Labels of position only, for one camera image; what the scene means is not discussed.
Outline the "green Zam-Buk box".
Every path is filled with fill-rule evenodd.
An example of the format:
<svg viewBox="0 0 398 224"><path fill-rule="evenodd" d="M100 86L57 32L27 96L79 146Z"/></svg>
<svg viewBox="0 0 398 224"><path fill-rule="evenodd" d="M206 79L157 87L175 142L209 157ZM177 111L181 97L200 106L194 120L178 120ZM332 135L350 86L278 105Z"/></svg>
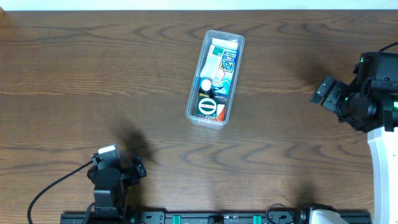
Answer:
<svg viewBox="0 0 398 224"><path fill-rule="evenodd" d="M218 103L209 97L200 96L197 104L197 115L199 116L216 116Z"/></svg>

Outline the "white green medicine box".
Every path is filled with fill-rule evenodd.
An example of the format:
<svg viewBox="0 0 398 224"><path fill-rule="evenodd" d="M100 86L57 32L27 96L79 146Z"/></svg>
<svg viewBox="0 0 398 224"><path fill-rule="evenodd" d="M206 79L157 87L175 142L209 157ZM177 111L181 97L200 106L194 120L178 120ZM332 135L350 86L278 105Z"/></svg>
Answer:
<svg viewBox="0 0 398 224"><path fill-rule="evenodd" d="M205 65L201 70L200 77L214 80L218 72L219 65L223 58L225 49L219 46L211 45L206 56Z"/></svg>

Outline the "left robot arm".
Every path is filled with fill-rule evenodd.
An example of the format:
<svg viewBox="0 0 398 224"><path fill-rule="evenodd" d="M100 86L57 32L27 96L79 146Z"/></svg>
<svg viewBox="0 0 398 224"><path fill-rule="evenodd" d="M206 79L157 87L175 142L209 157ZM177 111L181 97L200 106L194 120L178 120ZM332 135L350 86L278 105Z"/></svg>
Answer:
<svg viewBox="0 0 398 224"><path fill-rule="evenodd" d="M127 205L128 188L147 175L139 157L122 168L117 157L97 156L87 172L94 184L95 201L87 208L83 223L139 223L138 213Z"/></svg>

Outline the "red Panadol box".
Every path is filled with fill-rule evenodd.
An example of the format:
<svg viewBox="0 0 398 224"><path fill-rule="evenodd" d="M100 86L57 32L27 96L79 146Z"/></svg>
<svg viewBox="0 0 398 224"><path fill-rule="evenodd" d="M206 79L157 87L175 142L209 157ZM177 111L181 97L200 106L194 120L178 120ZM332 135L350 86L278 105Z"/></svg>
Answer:
<svg viewBox="0 0 398 224"><path fill-rule="evenodd" d="M217 122L223 122L224 115L225 115L225 105L224 104L217 104L215 114L204 115L204 114L201 114L199 111L196 114L196 116L199 118L209 119L209 120L217 121Z"/></svg>

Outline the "blue cooling patch packet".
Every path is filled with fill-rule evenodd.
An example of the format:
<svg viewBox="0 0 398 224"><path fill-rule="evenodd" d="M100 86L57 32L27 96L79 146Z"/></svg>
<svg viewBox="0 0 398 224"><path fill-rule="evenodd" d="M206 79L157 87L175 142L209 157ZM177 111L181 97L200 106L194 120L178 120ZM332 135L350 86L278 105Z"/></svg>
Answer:
<svg viewBox="0 0 398 224"><path fill-rule="evenodd" d="M238 53L238 50L224 50L215 80L212 82L212 90L215 96L228 97L234 72L237 66Z"/></svg>

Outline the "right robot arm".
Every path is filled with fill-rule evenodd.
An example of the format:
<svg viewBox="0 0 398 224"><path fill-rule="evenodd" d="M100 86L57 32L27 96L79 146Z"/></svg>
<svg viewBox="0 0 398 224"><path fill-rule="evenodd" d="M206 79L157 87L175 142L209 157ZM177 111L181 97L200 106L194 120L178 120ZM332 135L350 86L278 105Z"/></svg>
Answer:
<svg viewBox="0 0 398 224"><path fill-rule="evenodd" d="M397 90L366 78L347 85L326 77L310 101L336 114L339 122L367 135L373 163L374 223L397 223Z"/></svg>

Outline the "dark cough syrup bottle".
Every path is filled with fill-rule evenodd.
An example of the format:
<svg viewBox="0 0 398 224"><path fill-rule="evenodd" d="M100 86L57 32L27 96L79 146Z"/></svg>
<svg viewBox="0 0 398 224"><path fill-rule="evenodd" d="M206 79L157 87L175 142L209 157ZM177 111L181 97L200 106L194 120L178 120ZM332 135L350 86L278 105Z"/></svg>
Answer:
<svg viewBox="0 0 398 224"><path fill-rule="evenodd" d="M203 96L203 97L209 97L209 98L214 97L211 80L204 78L201 81L199 94L200 94L200 96Z"/></svg>

